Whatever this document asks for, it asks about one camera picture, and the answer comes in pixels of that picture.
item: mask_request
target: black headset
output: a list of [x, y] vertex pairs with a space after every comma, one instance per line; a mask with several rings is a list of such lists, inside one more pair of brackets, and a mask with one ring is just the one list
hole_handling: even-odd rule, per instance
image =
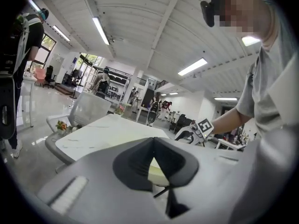
[[221, 15], [221, 10], [224, 7], [224, 1], [225, 0], [211, 0], [210, 3], [207, 1], [202, 1], [200, 3], [203, 17], [209, 27], [213, 27], [215, 24], [214, 16]]

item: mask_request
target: railing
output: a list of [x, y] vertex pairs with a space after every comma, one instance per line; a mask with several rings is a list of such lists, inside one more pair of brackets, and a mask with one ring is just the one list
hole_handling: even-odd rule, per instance
[[166, 85], [167, 83], [169, 83], [169, 82], [166, 81], [166, 80], [163, 80], [163, 81], [161, 81], [160, 83], [157, 83], [157, 84], [156, 84], [156, 87], [155, 87], [155, 90], [156, 90], [156, 89], [159, 89], [159, 88], [162, 87], [163, 85]]
[[137, 77], [135, 82], [139, 85], [145, 86], [146, 80]]

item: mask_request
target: small plant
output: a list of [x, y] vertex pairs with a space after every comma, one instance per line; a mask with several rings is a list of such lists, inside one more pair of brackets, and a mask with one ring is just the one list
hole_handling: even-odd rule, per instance
[[57, 129], [65, 131], [67, 129], [67, 124], [59, 120], [56, 124], [56, 127]]

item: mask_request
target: shirt sleeve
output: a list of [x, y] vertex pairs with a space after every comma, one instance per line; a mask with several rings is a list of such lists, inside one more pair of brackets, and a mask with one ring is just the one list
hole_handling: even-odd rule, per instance
[[43, 41], [43, 34], [44, 34], [44, 29], [43, 29], [43, 25], [41, 24], [40, 26], [36, 27], [36, 36], [32, 43], [33, 47], [38, 47], [38, 48], [41, 47]]
[[236, 109], [239, 113], [253, 118], [254, 100], [252, 98], [252, 67], [250, 68], [246, 76], [243, 93], [239, 99], [238, 104], [236, 105]]

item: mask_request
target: chair armrest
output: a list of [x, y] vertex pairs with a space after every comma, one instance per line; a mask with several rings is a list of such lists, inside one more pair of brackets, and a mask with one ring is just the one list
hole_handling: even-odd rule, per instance
[[70, 114], [59, 114], [59, 115], [50, 115], [46, 118], [46, 121], [48, 123], [48, 125], [50, 126], [50, 129], [52, 130], [52, 132], [54, 133], [56, 130], [56, 124], [53, 125], [51, 124], [51, 121], [54, 120], [54, 119], [60, 119], [60, 118], [64, 118], [64, 117], [68, 117]]

